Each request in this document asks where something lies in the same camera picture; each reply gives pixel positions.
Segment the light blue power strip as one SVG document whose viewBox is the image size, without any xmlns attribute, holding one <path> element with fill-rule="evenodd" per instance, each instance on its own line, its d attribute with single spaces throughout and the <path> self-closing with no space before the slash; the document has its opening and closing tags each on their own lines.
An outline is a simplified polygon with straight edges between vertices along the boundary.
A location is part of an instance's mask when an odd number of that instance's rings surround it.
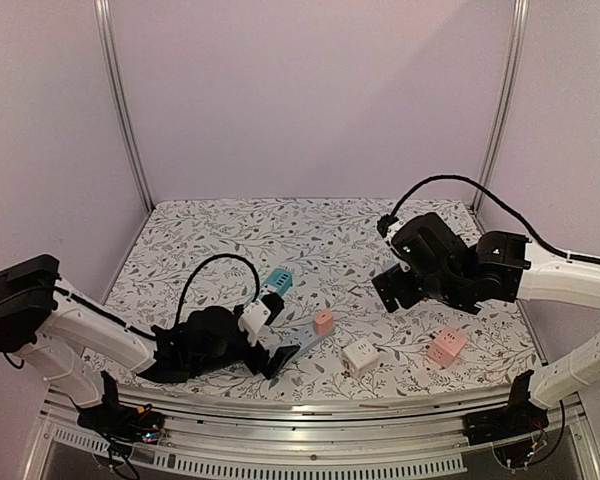
<svg viewBox="0 0 600 480">
<path fill-rule="evenodd" d="M 312 324 L 306 324 L 301 327 L 292 327 L 286 331 L 286 336 L 280 340 L 272 339 L 267 343 L 266 348 L 275 352 L 278 348 L 296 346 L 298 348 L 295 356 L 301 356 L 307 351 L 319 345 L 328 336 L 334 333 L 335 328 L 331 326 L 324 333 L 317 333 Z"/>
</svg>

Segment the small pink charger plug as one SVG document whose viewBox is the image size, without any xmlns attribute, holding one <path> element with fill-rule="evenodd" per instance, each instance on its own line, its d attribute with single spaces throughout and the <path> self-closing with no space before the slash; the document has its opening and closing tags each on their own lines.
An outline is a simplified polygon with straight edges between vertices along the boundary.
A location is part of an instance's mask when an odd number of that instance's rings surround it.
<svg viewBox="0 0 600 480">
<path fill-rule="evenodd" d="M 317 313 L 313 320 L 313 330 L 317 335 L 324 335 L 334 328 L 334 315 L 331 310 Z"/>
</svg>

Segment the white cube socket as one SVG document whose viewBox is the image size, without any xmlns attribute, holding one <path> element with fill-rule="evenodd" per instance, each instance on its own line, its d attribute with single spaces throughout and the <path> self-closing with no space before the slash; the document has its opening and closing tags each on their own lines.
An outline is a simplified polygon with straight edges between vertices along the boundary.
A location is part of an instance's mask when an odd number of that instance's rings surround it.
<svg viewBox="0 0 600 480">
<path fill-rule="evenodd" d="M 341 351 L 344 370 L 352 377 L 360 377 L 379 364 L 379 351 L 368 338 L 361 338 Z"/>
</svg>

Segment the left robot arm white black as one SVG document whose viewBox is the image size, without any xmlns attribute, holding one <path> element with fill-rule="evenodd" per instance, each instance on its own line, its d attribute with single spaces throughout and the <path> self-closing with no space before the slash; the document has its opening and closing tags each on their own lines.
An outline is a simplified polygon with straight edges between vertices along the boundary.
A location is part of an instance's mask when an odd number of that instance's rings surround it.
<svg viewBox="0 0 600 480">
<path fill-rule="evenodd" d="M 74 289 L 58 260 L 43 254 L 0 271 L 0 353 L 33 366 L 76 406 L 90 408 L 106 433 L 118 434 L 128 426 L 128 412 L 104 395 L 104 378 L 82 362 L 76 346 L 158 384 L 185 383 L 234 363 L 271 379 L 302 349 L 268 347 L 260 337 L 283 306 L 271 291 L 245 306 L 209 306 L 168 329 L 144 332 Z"/>
</svg>

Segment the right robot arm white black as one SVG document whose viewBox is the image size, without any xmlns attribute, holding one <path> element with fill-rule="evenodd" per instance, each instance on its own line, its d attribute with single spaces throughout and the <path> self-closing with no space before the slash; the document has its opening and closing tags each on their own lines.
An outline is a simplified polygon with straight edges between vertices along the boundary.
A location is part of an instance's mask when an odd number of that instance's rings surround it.
<svg viewBox="0 0 600 480">
<path fill-rule="evenodd" d="M 524 235 L 491 231 L 467 245 L 436 213 L 377 224 L 397 263 L 372 283 L 388 312 L 425 299 L 469 314 L 486 300 L 553 301 L 600 310 L 600 259 L 553 253 Z M 600 380 L 600 331 L 557 361 L 518 375 L 505 406 L 467 414 L 463 433 L 476 445 L 548 425 L 565 397 Z"/>
</svg>

